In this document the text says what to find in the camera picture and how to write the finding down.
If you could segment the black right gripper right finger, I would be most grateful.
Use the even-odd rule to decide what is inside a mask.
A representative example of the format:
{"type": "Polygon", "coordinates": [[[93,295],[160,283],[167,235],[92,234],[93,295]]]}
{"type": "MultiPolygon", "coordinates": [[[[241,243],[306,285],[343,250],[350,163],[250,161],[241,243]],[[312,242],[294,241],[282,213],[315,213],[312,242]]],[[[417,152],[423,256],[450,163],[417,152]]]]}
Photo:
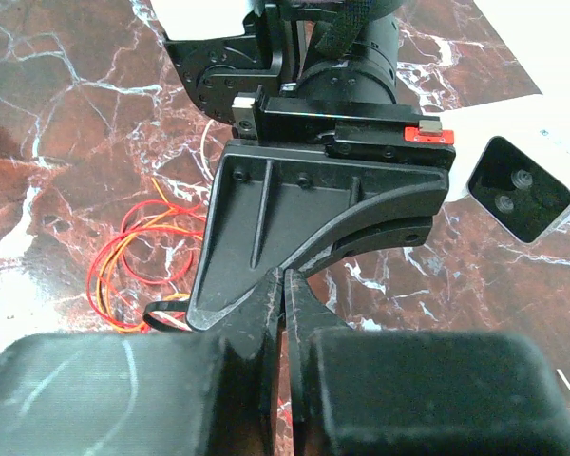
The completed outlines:
{"type": "Polygon", "coordinates": [[[551,366],[512,332],[351,328],[283,284],[298,455],[570,455],[551,366]]]}

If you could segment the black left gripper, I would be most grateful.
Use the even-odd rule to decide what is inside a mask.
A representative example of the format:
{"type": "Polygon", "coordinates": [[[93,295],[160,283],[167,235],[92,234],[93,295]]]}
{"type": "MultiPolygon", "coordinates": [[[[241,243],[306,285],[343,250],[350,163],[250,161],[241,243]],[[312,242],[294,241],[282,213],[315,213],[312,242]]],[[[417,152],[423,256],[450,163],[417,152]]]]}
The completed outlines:
{"type": "Polygon", "coordinates": [[[232,111],[237,136],[262,145],[230,141],[223,150],[187,315],[194,329],[218,323],[273,268],[308,277],[348,257],[427,241],[456,157],[454,133],[439,117],[262,89],[239,93],[232,111]],[[277,143],[327,156],[265,146],[277,143]]]}

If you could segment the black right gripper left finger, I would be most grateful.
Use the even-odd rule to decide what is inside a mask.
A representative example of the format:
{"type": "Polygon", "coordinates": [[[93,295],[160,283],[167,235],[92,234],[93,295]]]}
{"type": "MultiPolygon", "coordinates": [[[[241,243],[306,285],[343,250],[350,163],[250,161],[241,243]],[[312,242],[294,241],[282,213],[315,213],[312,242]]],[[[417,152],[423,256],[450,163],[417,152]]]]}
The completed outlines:
{"type": "Polygon", "coordinates": [[[283,273],[204,332],[43,333],[0,354],[0,455],[270,455],[283,273]]]}

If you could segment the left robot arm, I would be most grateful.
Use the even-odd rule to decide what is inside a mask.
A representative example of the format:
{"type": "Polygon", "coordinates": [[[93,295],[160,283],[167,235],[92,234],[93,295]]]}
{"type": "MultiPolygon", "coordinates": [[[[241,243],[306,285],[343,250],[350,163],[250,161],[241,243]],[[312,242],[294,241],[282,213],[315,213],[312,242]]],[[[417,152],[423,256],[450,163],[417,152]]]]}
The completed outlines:
{"type": "Polygon", "coordinates": [[[396,1],[156,1],[198,110],[228,124],[186,319],[207,330],[273,269],[423,244],[453,135],[396,93],[396,1]]]}

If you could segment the black zip tie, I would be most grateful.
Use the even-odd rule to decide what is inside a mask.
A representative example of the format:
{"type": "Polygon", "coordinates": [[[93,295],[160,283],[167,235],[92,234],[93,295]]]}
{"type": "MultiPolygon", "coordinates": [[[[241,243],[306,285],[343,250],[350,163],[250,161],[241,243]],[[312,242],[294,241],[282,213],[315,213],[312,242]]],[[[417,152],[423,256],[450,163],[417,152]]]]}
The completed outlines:
{"type": "Polygon", "coordinates": [[[154,301],[145,306],[142,321],[162,333],[191,332],[185,321],[188,307],[188,299],[154,301]]]}

